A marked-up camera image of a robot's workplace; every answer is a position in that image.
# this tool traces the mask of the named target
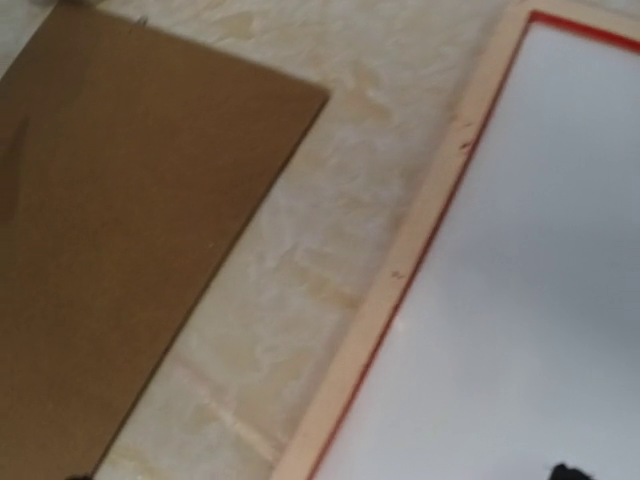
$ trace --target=marble floor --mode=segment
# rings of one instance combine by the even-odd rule
[[[0,0],[0,73],[46,17]],[[212,282],[97,480],[266,480],[507,0],[105,0],[332,98]],[[640,16],[639,0],[598,0]]]

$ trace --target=white board surface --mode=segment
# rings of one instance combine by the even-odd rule
[[[529,30],[315,480],[640,478],[640,56]]]

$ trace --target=whiteboard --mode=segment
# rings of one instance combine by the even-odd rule
[[[640,56],[534,23],[315,480],[640,474]]]

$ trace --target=cardboard sheet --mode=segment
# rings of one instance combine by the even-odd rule
[[[326,98],[54,9],[0,82],[0,478],[95,468]]]

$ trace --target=wooden frame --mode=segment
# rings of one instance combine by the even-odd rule
[[[638,21],[564,0],[520,0],[508,7],[381,271],[271,480],[314,476],[446,213],[534,21],[640,52]]]

